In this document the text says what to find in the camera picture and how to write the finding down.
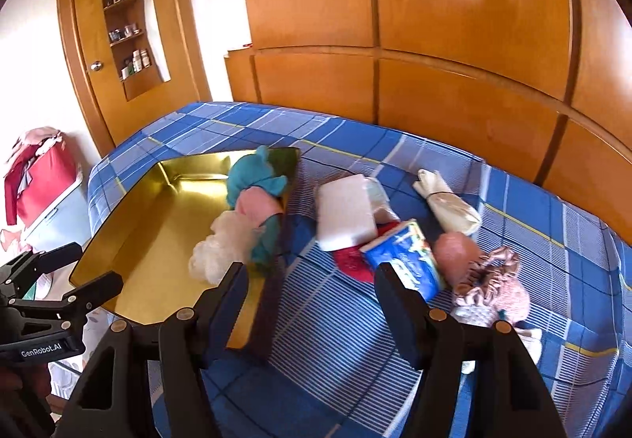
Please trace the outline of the teal plush toy pink skirt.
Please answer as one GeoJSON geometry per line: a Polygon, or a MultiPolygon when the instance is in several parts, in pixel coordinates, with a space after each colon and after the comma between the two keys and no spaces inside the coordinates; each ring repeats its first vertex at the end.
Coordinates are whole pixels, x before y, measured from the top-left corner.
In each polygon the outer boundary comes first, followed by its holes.
{"type": "Polygon", "coordinates": [[[266,145],[241,157],[229,169],[227,178],[227,204],[250,219],[260,231],[252,249],[252,262],[267,266],[277,253],[281,235],[284,208],[282,195],[288,187],[286,175],[278,175],[269,161],[266,145]]]}

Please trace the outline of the red soft item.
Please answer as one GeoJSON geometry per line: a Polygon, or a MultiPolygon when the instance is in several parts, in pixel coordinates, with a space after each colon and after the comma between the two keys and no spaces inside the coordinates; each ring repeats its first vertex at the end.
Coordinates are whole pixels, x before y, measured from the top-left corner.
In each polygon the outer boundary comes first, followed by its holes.
{"type": "Polygon", "coordinates": [[[361,283],[373,284],[374,270],[372,265],[365,260],[361,248],[362,244],[333,251],[333,261],[337,265],[337,269],[349,278],[361,283]]]}

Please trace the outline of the white mesh cloth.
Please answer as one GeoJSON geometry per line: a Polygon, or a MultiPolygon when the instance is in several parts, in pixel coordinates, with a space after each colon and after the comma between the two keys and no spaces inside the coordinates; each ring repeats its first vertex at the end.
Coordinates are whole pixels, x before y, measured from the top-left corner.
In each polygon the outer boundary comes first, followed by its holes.
{"type": "MultiPolygon", "coordinates": [[[[516,328],[517,335],[527,349],[534,364],[538,364],[542,355],[542,330],[539,328],[516,328]]],[[[474,371],[476,363],[474,361],[464,361],[462,363],[462,373],[469,375],[474,371]]]]}

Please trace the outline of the gold tray box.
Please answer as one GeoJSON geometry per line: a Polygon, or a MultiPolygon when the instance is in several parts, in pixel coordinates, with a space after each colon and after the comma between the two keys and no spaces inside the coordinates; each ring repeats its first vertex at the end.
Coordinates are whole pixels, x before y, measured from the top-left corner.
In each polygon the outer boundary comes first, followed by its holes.
{"type": "MultiPolygon", "coordinates": [[[[158,161],[128,190],[87,243],[69,282],[84,285],[113,270],[123,278],[119,296],[101,303],[104,310],[140,325],[163,321],[174,311],[192,306],[207,288],[188,274],[194,245],[210,235],[210,227],[228,209],[229,168],[254,150],[194,154],[158,161]]],[[[300,150],[272,148],[275,175],[288,179],[281,202],[286,213],[297,177],[300,150]]],[[[227,348],[266,361],[272,350],[283,286],[281,239],[266,266],[247,266],[247,295],[232,328],[227,348]]]]}

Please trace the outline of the white knit cloth teal trim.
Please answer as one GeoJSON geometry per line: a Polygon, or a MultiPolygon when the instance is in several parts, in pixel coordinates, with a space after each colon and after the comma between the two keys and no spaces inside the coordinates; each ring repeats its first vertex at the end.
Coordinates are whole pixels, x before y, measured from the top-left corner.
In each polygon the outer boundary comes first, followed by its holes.
{"type": "Polygon", "coordinates": [[[465,325],[482,328],[490,328],[497,321],[509,321],[505,310],[489,305],[456,305],[451,316],[465,325]]]}

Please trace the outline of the pink knitted cloth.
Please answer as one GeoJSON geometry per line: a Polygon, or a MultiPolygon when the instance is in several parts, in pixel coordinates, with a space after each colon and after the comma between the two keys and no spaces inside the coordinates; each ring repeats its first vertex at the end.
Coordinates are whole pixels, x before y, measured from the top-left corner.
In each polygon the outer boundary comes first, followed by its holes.
{"type": "Polygon", "coordinates": [[[530,296],[518,278],[507,278],[498,288],[493,308],[502,320],[515,325],[526,320],[530,312],[530,296]]]}

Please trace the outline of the light blue storage box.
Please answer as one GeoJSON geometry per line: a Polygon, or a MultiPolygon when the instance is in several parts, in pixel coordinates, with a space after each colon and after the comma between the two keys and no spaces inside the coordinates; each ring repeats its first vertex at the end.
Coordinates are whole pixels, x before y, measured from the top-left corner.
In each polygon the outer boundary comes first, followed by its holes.
{"type": "Polygon", "coordinates": [[[88,200],[81,169],[76,180],[23,232],[23,242],[34,251],[50,251],[76,242],[85,246],[91,238],[88,200]]]}

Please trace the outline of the pink satin scrunchie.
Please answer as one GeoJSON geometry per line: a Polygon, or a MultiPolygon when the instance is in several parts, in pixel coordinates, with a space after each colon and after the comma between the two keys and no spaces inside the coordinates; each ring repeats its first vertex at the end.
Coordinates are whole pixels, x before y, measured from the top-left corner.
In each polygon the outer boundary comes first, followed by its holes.
{"type": "Polygon", "coordinates": [[[517,282],[519,269],[519,254],[507,246],[483,253],[469,263],[465,278],[453,288],[453,303],[458,306],[492,306],[510,293],[511,285],[517,282]]]}

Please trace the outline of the blue plaid bed sheet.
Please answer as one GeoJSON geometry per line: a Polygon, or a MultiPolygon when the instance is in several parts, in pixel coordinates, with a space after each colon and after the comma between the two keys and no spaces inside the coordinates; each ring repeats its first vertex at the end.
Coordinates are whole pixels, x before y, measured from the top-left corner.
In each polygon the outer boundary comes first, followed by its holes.
{"type": "Polygon", "coordinates": [[[538,367],[571,437],[596,437],[631,390],[631,249],[595,216],[469,152],[361,122],[246,103],[194,103],[158,118],[89,175],[100,227],[156,162],[187,154],[293,146],[301,152],[282,243],[287,266],[272,352],[234,353],[203,375],[229,437],[395,437],[418,374],[397,352],[370,285],[337,270],[315,242],[316,188],[350,174],[377,178],[394,211],[427,237],[438,224],[412,184],[436,169],[478,208],[482,249],[521,257],[528,325],[542,331],[538,367]]]}

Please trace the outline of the pink round puff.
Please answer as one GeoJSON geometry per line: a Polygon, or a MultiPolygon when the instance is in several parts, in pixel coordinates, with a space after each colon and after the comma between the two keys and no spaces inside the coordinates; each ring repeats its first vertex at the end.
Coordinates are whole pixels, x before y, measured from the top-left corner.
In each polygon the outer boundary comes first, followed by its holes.
{"type": "Polygon", "coordinates": [[[458,231],[441,234],[432,251],[438,272],[452,288],[466,278],[470,264],[482,254],[474,240],[458,231]]]}

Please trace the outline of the red bag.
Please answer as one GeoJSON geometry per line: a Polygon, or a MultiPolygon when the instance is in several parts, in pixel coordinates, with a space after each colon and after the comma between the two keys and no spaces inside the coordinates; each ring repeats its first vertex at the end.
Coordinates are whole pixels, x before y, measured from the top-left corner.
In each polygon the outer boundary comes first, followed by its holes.
{"type": "Polygon", "coordinates": [[[30,227],[78,175],[61,131],[35,128],[19,137],[3,166],[6,224],[30,227]]]}

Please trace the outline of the blue tempo tissue pack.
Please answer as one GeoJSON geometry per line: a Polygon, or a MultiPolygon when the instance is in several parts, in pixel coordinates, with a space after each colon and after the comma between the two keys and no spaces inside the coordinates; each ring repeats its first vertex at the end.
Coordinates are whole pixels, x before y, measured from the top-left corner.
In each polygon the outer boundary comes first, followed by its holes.
{"type": "Polygon", "coordinates": [[[366,245],[360,252],[374,271],[381,264],[390,264],[406,288],[417,290],[432,300],[444,290],[432,249],[418,222],[401,222],[366,245]]]}

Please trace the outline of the cream rolled cloth bag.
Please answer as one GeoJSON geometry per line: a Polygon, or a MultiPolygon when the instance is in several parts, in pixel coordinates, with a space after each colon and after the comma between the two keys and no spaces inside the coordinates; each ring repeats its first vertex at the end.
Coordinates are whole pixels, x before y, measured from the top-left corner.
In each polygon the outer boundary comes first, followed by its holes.
{"type": "Polygon", "coordinates": [[[438,171],[418,170],[414,190],[426,201],[446,233],[471,236],[482,225],[480,213],[455,194],[438,171]]]}

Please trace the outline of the white sponge block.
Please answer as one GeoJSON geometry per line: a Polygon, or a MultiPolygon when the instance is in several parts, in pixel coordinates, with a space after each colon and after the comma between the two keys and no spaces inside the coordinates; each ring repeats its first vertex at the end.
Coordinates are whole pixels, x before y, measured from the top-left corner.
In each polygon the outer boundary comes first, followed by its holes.
{"type": "Polygon", "coordinates": [[[333,252],[363,245],[377,237],[366,178],[352,175],[322,184],[316,191],[316,240],[333,252]]]}

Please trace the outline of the wooden door with shelf niche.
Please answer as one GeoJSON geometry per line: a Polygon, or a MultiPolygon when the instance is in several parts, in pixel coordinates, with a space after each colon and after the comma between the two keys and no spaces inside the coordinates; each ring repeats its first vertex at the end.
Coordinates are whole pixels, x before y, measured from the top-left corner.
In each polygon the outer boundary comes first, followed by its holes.
{"type": "Polygon", "coordinates": [[[57,0],[62,47],[99,154],[211,92],[191,0],[57,0]],[[92,62],[103,68],[92,71],[92,62]]]}

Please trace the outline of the wooden wardrobe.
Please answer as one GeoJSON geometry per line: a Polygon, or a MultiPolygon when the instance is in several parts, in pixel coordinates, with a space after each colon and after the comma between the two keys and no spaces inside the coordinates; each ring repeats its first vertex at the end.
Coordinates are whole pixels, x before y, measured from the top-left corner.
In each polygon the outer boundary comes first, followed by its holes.
{"type": "Polygon", "coordinates": [[[437,139],[631,234],[617,0],[245,0],[233,98],[437,139]]]}

